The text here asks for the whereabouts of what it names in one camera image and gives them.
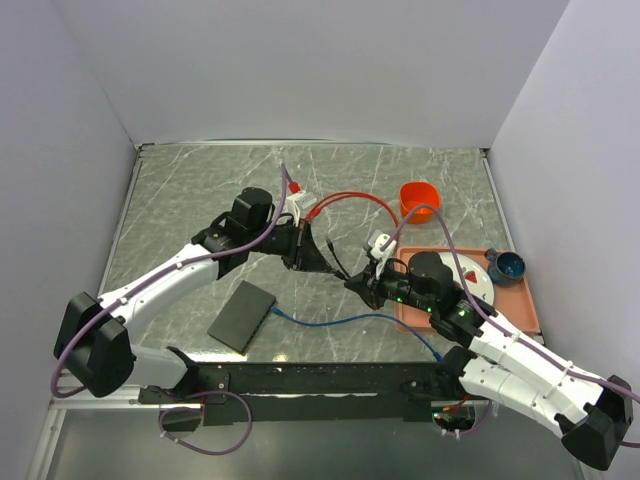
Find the black network switch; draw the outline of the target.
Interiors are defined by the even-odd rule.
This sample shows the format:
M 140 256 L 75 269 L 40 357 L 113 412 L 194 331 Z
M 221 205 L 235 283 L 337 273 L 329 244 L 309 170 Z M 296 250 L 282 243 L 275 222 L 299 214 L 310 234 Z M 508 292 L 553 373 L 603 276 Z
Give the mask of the black network switch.
M 243 280 L 224 304 L 207 334 L 244 355 L 275 303 L 273 294 Z

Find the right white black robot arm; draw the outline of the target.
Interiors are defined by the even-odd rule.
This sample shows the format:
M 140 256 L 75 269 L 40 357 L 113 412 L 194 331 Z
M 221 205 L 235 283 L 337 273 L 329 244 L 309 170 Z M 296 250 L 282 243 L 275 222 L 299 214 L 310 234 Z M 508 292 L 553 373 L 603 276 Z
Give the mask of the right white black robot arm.
M 636 396 L 618 376 L 579 368 L 532 340 L 504 314 L 466 292 L 433 251 L 411 257 L 399 272 L 373 259 L 345 283 L 367 306 L 413 307 L 454 342 L 437 374 L 446 397 L 487 398 L 544 426 L 580 462 L 607 470 L 633 422 Z

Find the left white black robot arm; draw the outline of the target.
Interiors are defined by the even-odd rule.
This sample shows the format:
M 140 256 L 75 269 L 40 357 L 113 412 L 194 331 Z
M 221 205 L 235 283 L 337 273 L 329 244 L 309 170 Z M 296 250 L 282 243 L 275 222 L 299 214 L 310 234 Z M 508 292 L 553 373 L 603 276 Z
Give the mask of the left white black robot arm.
M 311 199 L 296 184 L 278 201 L 247 187 L 230 210 L 163 264 L 99 298 L 77 294 L 67 304 L 54 345 L 56 368 L 68 370 L 97 398 L 139 385 L 160 387 L 177 402 L 190 400 L 198 389 L 199 364 L 175 347 L 137 345 L 135 337 L 175 302 L 244 264 L 252 252 L 278 256 L 288 269 L 331 272 L 302 217 Z

